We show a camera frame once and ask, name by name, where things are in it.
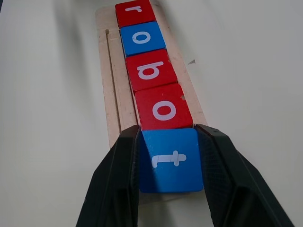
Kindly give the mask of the blue letter tile o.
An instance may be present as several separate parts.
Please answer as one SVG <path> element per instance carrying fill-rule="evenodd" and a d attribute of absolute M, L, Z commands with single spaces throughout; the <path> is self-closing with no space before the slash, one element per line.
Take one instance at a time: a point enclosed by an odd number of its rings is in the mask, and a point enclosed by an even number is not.
<path fill-rule="evenodd" d="M 121 38 L 126 57 L 166 48 L 156 21 L 122 27 Z"/>

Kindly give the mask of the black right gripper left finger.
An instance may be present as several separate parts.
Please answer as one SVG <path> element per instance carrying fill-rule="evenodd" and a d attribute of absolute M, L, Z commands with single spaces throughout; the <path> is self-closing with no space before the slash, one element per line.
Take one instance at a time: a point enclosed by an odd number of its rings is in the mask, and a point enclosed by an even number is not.
<path fill-rule="evenodd" d="M 121 131 L 89 184 L 76 227 L 138 227 L 139 125 Z"/>

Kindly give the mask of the blue tile letter t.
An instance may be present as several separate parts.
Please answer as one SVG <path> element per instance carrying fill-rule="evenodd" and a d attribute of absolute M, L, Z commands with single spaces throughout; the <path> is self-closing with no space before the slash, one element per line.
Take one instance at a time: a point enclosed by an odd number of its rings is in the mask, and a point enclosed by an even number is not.
<path fill-rule="evenodd" d="M 203 187 L 198 136 L 195 129 L 142 131 L 141 192 L 199 192 Z"/>

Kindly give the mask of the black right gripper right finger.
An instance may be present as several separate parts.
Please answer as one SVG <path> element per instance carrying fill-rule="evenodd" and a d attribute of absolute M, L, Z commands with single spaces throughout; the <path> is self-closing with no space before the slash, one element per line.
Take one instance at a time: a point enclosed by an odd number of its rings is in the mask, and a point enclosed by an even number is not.
<path fill-rule="evenodd" d="M 218 129 L 196 124 L 214 227 L 294 227 L 258 171 Z"/>

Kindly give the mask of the wooden letter tray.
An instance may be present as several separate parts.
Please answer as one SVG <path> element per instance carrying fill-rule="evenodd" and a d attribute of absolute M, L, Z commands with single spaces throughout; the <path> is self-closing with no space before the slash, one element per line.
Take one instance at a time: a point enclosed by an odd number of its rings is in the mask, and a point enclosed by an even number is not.
<path fill-rule="evenodd" d="M 193 114 L 193 120 L 197 123 L 206 124 L 206 118 L 165 13 L 157 0 L 149 1 L 155 17 L 160 23 L 164 38 L 168 39 L 168 54 L 185 92 L 185 100 L 189 102 L 189 110 Z M 123 48 L 115 7 L 99 8 L 96 11 L 96 24 L 99 35 L 98 48 L 108 140 L 110 148 L 112 148 L 121 131 L 137 125 L 139 114 L 127 78 L 126 66 L 123 63 Z"/>

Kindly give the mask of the red tile letter b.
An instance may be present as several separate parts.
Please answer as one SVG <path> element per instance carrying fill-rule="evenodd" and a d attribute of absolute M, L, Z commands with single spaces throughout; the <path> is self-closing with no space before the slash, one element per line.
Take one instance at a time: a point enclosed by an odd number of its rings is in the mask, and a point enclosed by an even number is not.
<path fill-rule="evenodd" d="M 177 83 L 177 75 L 165 49 L 126 57 L 133 92 Z"/>

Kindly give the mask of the red letter tile r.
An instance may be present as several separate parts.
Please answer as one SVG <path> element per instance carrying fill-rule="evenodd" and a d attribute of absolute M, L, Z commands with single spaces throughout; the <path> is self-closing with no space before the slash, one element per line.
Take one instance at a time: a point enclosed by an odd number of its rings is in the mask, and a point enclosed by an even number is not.
<path fill-rule="evenodd" d="M 134 0 L 115 5 L 119 28 L 156 20 L 149 0 Z"/>

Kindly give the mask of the red tile letter o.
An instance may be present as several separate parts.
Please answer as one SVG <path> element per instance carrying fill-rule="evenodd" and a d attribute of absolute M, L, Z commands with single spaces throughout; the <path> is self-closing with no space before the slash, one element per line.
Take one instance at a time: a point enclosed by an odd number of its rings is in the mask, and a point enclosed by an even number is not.
<path fill-rule="evenodd" d="M 178 83 L 138 91 L 135 99 L 143 130 L 189 128 L 193 125 Z"/>

